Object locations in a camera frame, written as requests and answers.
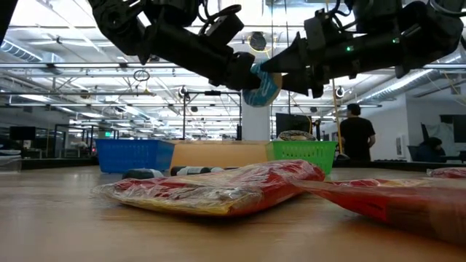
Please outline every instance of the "table surface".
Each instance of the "table surface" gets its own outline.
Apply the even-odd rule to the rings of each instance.
[[[416,172],[335,169],[333,178]],[[375,223],[311,194],[236,220],[189,219],[90,197],[97,167],[0,175],[0,261],[466,261],[461,247]]]

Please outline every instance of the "plastic basket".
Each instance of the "plastic basket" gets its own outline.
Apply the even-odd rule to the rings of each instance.
[[[329,175],[337,142],[319,141],[274,141],[266,145],[269,161],[303,159],[316,164]]]
[[[130,169],[169,170],[175,145],[160,140],[97,139],[100,171],[124,173]]]

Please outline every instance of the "green basket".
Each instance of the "green basket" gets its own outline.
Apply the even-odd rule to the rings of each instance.
[[[273,141],[266,145],[267,159],[303,159],[316,164],[329,175],[337,142],[319,141]]]

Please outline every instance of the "blue basket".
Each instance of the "blue basket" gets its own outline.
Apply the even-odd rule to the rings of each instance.
[[[100,171],[124,173],[130,169],[169,170],[175,145],[160,140],[97,139]]]

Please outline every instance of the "red package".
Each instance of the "red package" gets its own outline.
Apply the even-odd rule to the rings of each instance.
[[[466,167],[447,167],[428,170],[427,175],[433,178],[466,178]]]
[[[466,245],[466,180],[291,181],[333,203],[400,229]]]
[[[190,215],[247,215],[281,203],[304,190],[293,180],[323,181],[323,171],[304,160],[252,164],[201,175],[125,179],[93,189],[121,203]]]

